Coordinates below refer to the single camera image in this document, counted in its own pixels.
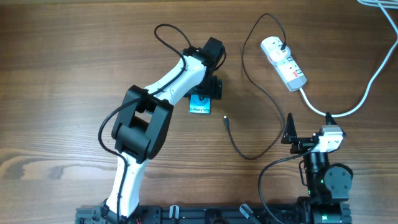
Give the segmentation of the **cyan screen Galaxy smartphone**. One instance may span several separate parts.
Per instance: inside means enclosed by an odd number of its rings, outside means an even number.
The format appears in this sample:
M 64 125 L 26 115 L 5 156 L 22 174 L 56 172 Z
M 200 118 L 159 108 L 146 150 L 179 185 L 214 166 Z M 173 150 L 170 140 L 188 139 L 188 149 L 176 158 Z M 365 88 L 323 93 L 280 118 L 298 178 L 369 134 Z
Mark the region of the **cyan screen Galaxy smartphone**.
M 199 95 L 191 95 L 188 111 L 190 113 L 195 113 L 195 114 L 210 114 L 211 113 L 211 99 L 210 98 L 200 98 Z

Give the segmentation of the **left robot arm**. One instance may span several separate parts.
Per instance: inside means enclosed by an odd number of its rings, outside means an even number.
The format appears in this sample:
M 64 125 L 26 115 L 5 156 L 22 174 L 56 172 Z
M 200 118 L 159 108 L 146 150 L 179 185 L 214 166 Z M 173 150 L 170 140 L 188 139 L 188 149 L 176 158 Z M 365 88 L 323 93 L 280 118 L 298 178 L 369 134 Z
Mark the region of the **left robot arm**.
M 111 137 L 116 141 L 118 168 L 111 195 L 100 207 L 105 223 L 128 223 L 137 213 L 139 190 L 148 162 L 161 150 L 174 106 L 190 99 L 190 112 L 208 114 L 212 100 L 221 99 L 222 81 L 213 73 L 226 58 L 223 43 L 213 37 L 202 48 L 190 46 L 178 64 L 159 81 L 128 89 Z

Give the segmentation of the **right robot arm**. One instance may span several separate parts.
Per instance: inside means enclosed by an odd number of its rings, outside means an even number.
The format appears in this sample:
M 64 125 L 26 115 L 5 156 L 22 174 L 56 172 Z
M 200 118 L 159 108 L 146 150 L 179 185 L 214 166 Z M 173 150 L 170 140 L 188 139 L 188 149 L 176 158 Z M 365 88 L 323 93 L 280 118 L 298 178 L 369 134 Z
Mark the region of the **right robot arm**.
M 349 205 L 349 191 L 353 171 L 341 163 L 331 164 L 328 155 L 337 151 L 345 132 L 337 125 L 330 113 L 325 115 L 326 124 L 308 138 L 297 136 L 293 114 L 287 116 L 282 144 L 290 144 L 290 153 L 303 158 L 299 163 L 302 184 L 309 191 L 307 197 L 297 199 L 302 223 L 344 224 L 353 221 Z

